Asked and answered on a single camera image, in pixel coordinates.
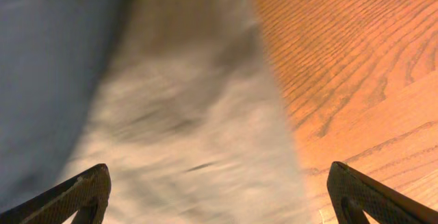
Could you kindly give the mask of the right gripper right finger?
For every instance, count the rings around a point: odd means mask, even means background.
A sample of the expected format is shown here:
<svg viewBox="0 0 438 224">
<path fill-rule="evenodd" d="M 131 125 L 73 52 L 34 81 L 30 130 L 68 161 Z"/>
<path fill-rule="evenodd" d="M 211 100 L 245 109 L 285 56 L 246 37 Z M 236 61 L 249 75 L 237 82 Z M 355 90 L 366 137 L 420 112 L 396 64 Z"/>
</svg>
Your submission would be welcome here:
<svg viewBox="0 0 438 224">
<path fill-rule="evenodd" d="M 339 224 L 435 224 L 432 210 L 342 162 L 333 162 L 326 182 Z"/>
</svg>

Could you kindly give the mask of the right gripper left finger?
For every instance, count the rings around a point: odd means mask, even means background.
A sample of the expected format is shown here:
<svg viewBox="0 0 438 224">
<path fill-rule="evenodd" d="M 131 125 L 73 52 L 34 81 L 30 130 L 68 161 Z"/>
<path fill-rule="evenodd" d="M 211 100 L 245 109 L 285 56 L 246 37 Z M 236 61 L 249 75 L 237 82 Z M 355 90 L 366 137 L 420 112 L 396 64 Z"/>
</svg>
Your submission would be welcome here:
<svg viewBox="0 0 438 224">
<path fill-rule="evenodd" d="M 1 224 L 101 224 L 108 206 L 111 179 L 106 164 L 88 170 L 1 213 Z"/>
</svg>

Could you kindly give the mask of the navy blue shorts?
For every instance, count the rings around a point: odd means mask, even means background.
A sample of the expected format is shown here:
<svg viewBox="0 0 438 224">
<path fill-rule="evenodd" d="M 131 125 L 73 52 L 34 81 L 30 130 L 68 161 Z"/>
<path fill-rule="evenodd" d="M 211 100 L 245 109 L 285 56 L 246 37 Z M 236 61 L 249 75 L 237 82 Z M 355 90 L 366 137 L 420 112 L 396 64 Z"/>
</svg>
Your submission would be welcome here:
<svg viewBox="0 0 438 224">
<path fill-rule="evenodd" d="M 52 187 L 82 133 L 128 0 L 1 0 L 1 210 Z"/>
</svg>

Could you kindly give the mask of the grey shorts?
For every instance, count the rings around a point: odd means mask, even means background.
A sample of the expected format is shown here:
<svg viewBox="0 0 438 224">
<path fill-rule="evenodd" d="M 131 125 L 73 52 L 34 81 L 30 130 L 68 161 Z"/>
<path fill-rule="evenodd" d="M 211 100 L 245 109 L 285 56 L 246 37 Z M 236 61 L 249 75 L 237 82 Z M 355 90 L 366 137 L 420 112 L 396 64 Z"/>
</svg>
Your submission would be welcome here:
<svg viewBox="0 0 438 224">
<path fill-rule="evenodd" d="M 109 168 L 106 223 L 309 223 L 252 0 L 133 0 L 64 176 Z"/>
</svg>

